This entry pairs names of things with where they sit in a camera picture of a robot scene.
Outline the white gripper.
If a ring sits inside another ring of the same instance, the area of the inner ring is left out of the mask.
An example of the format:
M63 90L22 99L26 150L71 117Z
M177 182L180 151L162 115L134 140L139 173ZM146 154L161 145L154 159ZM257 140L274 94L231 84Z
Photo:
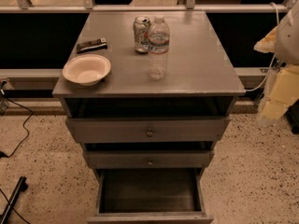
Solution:
M274 53L277 27L258 41L253 49L261 53ZM272 125L299 100L299 65L288 64L280 71L271 71L266 80L263 98L258 106L260 125Z

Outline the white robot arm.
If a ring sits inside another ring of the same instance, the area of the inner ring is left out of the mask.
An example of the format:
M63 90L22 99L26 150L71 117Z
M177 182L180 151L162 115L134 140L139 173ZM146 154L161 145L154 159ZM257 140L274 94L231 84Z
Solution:
M299 1L253 49L262 53L271 52L286 64L278 72L271 71L264 86L258 121L268 126L279 120L299 100Z

